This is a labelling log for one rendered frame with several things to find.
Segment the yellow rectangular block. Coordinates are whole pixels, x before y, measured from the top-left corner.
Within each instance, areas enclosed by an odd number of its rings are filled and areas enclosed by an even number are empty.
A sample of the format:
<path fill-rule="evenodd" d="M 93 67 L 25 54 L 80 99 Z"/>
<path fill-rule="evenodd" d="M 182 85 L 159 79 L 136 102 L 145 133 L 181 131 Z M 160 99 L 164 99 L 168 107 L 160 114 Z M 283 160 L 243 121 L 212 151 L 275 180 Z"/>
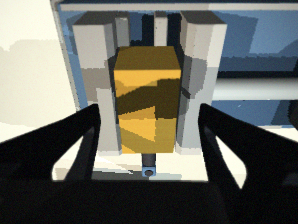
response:
<path fill-rule="evenodd" d="M 173 153 L 181 69 L 173 46 L 121 46 L 114 68 L 123 154 Z"/>

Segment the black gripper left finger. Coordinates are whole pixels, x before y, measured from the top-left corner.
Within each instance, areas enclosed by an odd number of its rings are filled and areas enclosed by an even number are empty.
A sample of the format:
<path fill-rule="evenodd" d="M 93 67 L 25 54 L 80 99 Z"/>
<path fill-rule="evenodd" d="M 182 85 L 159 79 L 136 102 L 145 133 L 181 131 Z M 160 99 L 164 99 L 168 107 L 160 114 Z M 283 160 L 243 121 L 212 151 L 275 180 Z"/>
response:
<path fill-rule="evenodd" d="M 101 127 L 98 104 L 0 142 L 0 177 L 53 180 L 54 165 L 82 139 L 64 180 L 91 180 Z"/>

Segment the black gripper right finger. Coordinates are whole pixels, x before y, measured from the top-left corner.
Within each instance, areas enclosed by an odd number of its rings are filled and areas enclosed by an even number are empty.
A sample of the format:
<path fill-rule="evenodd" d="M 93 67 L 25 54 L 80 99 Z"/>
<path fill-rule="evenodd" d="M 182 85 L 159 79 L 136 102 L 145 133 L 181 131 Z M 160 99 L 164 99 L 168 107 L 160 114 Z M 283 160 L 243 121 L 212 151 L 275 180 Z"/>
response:
<path fill-rule="evenodd" d="M 220 188 L 230 224 L 298 223 L 298 141 L 206 103 L 198 128 L 207 178 Z M 245 166 L 241 189 L 217 139 Z"/>

